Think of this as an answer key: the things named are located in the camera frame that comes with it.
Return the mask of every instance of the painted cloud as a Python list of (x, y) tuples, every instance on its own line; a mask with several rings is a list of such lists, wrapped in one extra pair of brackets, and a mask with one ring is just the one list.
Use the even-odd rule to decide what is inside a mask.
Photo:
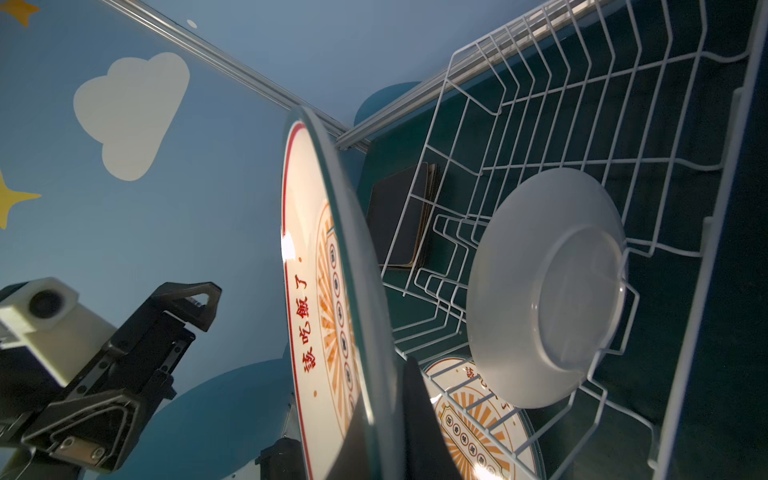
[(149, 60), (121, 58), (105, 77), (92, 78), (74, 94), (74, 114), (104, 144), (101, 159), (121, 180), (147, 173), (187, 91), (190, 71), (170, 52)]

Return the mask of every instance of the white plate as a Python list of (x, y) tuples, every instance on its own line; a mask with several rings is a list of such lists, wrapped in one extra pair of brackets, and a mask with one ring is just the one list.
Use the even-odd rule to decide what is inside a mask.
[(286, 129), (282, 251), (296, 405), (307, 474), (325, 478), (359, 396), (374, 475), (402, 474), (402, 410), (384, 290), (359, 204), (322, 123)]
[[(435, 377), (435, 381), (443, 389), (450, 389), (477, 375), (477, 367), (474, 363), (464, 363), (463, 359), (456, 357), (441, 359), (433, 363), (426, 370), (426, 373), (433, 375), (449, 368), (451, 365), (456, 365), (456, 367)], [(469, 423), (463, 414), (453, 409), (445, 400), (445, 397), (440, 395), (442, 392), (430, 383), (426, 385), (429, 397), (433, 401), (432, 406), (435, 409), (438, 424), (440, 424), (442, 437), (453, 458), (453, 462), (456, 464), (464, 480), (475, 480), (476, 478), (526, 478), (523, 472), (518, 471), (517, 465), (511, 463), (509, 458), (498, 447), (493, 445), (482, 432)], [(493, 392), (488, 389), (485, 381), (478, 379), (467, 386), (451, 392), (451, 397), (459, 405), (466, 407), (490, 393)], [(488, 427), (513, 409), (514, 407), (508, 402), (494, 396), (470, 409), (468, 413), (478, 420), (481, 425)], [(526, 431), (522, 415), (518, 413), (505, 420), (501, 426), (494, 430), (494, 435), (503, 446), (513, 452), (528, 440), (528, 431)], [(519, 458), (532, 472), (539, 475), (539, 467), (536, 465), (537, 462), (534, 460), (534, 455), (533, 448), (528, 447), (521, 452)], [(485, 470), (490, 475), (483, 475), (484, 472), (482, 470)]]
[(584, 381), (621, 318), (625, 243), (611, 198), (579, 170), (544, 171), (504, 200), (467, 295), (472, 356), (500, 396), (538, 408)]

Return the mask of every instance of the blue wall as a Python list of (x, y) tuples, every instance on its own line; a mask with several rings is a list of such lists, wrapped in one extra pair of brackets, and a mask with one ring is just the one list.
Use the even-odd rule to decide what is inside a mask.
[(144, 1), (347, 126), (374, 92), (431, 77), (456, 49), (543, 2)]
[[(167, 472), (153, 456), (160, 442), (186, 452), (242, 445), (193, 463), (199, 478), (223, 476), (274, 441), (272, 406), (291, 390), (288, 365), (268, 362), (287, 342), (278, 233), (287, 111), (97, 0), (29, 2), (41, 10), (28, 28), (0, 12), (0, 171), (10, 189), (41, 197), (13, 206), (0, 230), (0, 286), (56, 276), (120, 325), (163, 282), (218, 283), (217, 320), (196, 332), (174, 388), (216, 378), (158, 413), (126, 471)], [(187, 92), (149, 171), (118, 180), (78, 123), (74, 93), (119, 58), (165, 51), (186, 61)], [(183, 433), (194, 423), (206, 427)], [(177, 453), (165, 461), (196, 455)]]

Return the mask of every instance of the white wire dish rack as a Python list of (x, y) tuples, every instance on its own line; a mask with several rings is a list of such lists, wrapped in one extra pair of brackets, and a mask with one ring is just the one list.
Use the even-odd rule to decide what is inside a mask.
[[(693, 272), (689, 291), (675, 295), (685, 312), (684, 334), (675, 346), (663, 424), (609, 400), (607, 385), (596, 379), (597, 361), (588, 380), (514, 451), (493, 431), (519, 409), (487, 426), (466, 415), (531, 478), (536, 474), (518, 455), (562, 422), (580, 396), (596, 399), (594, 418), (549, 478), (564, 474), (599, 428), (605, 407), (648, 428), (648, 476), (667, 477), (768, 21), (762, 2), (672, 3), (554, 0), (454, 53), (419, 157), (419, 164), (439, 166), (437, 194), (433, 201), (414, 194), (414, 177), (406, 201), (406, 208), (432, 206), (419, 239), (425, 263), (403, 272), (388, 267), (388, 256), (382, 268), (385, 286), (397, 293), (389, 296), (390, 308), (402, 301), (426, 312), (393, 329), (400, 356), (426, 365), (466, 351), (468, 274), (485, 226), (526, 178), (570, 167), (601, 182), (627, 231), (624, 259), (632, 259), (625, 285), (633, 295), (606, 353), (627, 351), (633, 326), (644, 322), (643, 314), (636, 318), (641, 296), (653, 299), (663, 289), (648, 282), (647, 291), (633, 288), (635, 264), (637, 271), (666, 269), (672, 276), (678, 264)], [(442, 390), (466, 413), (453, 389)]]

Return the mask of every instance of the metal rail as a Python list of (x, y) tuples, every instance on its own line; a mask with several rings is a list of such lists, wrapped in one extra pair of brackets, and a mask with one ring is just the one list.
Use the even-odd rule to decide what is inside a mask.
[[(325, 125), (328, 133), (334, 137), (345, 134), (349, 129), (341, 122), (323, 113), (301, 98), (292, 94), (283, 87), (280, 87), (269, 78), (248, 67), (244, 63), (236, 60), (230, 55), (224, 53), (219, 48), (191, 33), (180, 26), (170, 18), (161, 14), (149, 5), (139, 0), (99, 0), (106, 5), (114, 8), (121, 14), (138, 22), (140, 25), (148, 28), (159, 36), (165, 38), (195, 55), (200, 60), (223, 72), (227, 76), (239, 81), (246, 87), (258, 92), (271, 101), (287, 110), (298, 105), (304, 105), (313, 109), (320, 120)], [(361, 138), (347, 145), (354, 147), (363, 153), (368, 152), (369, 142)]]

